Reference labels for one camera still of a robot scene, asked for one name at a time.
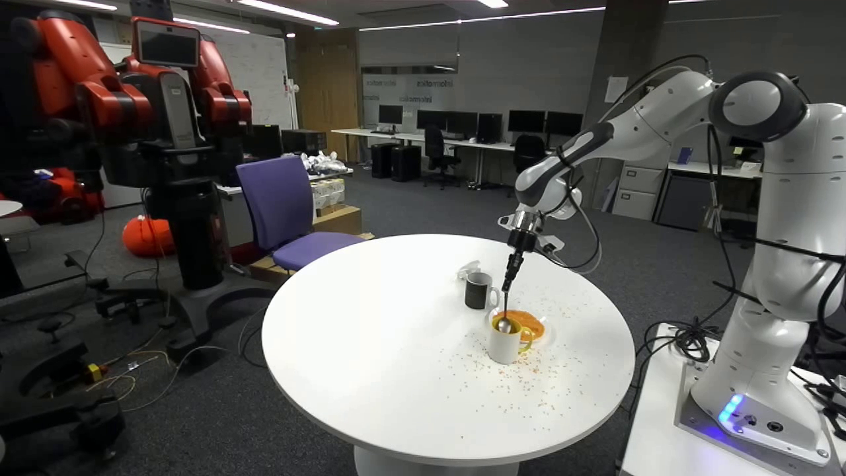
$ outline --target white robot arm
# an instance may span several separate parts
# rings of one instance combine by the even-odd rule
[[[715,125],[721,132],[765,144],[760,243],[719,356],[692,387],[692,402],[739,440],[802,459],[831,461],[817,411],[788,383],[809,323],[840,304],[838,262],[846,254],[846,108],[807,104],[782,75],[740,75],[716,85],[683,73],[662,82],[630,111],[597,125],[515,181],[519,209],[499,223],[514,254],[505,285],[538,251],[548,218],[567,219],[580,205],[572,173],[592,160],[663,166],[671,144]]]

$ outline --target white cabinet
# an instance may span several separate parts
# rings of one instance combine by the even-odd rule
[[[624,166],[614,202],[614,215],[654,219],[666,169]]]

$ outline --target gray carpet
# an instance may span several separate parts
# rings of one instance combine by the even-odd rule
[[[402,234],[461,234],[505,239],[495,219],[514,209],[505,190],[464,190],[424,189],[421,184],[392,184],[354,178],[347,190],[350,205],[362,207],[366,229],[375,237]],[[103,219],[82,226],[51,226],[21,247],[16,262],[31,285],[45,278],[67,275],[63,251],[90,251],[103,230],[103,241],[90,262],[96,278],[136,282],[156,275],[156,262],[133,259],[120,247],[120,230],[128,218],[140,209],[117,209]],[[234,243],[251,239],[251,223],[242,200],[224,205]],[[657,229],[647,223],[597,215],[595,226],[606,241],[606,262],[589,278],[624,312],[641,344],[642,332],[657,320],[692,320],[715,309],[724,293],[712,282],[731,282],[719,243],[708,237]],[[580,219],[554,226],[573,259],[585,259],[592,250],[589,234]],[[744,275],[749,251],[731,247],[736,272]],[[160,264],[162,275],[175,275],[172,259]],[[178,379],[172,365],[150,358],[169,333],[156,328],[166,315],[164,307],[149,307],[142,323],[100,320],[90,304],[86,283],[70,283],[39,292],[34,297],[0,303],[2,320],[27,320],[39,312],[74,304],[60,320],[60,337],[82,337],[97,362],[123,358],[146,344],[131,361],[115,369],[125,374],[136,369],[133,387],[115,387],[128,394],[128,432],[115,461],[74,452],[63,432],[49,432],[18,442],[16,465],[31,473],[276,473],[276,476],[347,476],[353,468],[353,448],[308,424],[288,402],[281,402],[268,371],[255,371],[238,346],[251,332],[251,309],[234,307],[228,315],[238,323],[215,333],[215,352],[202,352],[182,369]],[[37,349],[45,337],[34,323],[2,323],[0,352]],[[587,442],[569,448],[554,459],[524,465],[530,476],[548,473],[614,473],[626,438],[626,408]]]

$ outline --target chair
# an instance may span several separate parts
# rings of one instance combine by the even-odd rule
[[[313,186],[297,157],[242,165],[238,181],[255,219],[255,241],[276,264],[297,272],[361,243],[354,237],[313,230]]]
[[[448,141],[441,129],[427,129],[427,141],[424,141],[424,155],[429,157],[429,169],[440,169],[437,181],[441,184],[441,189],[448,186],[448,169],[458,166],[461,160],[458,157],[448,157]]]
[[[514,144],[514,173],[515,178],[540,165],[548,157],[548,144],[538,136],[519,136]]]

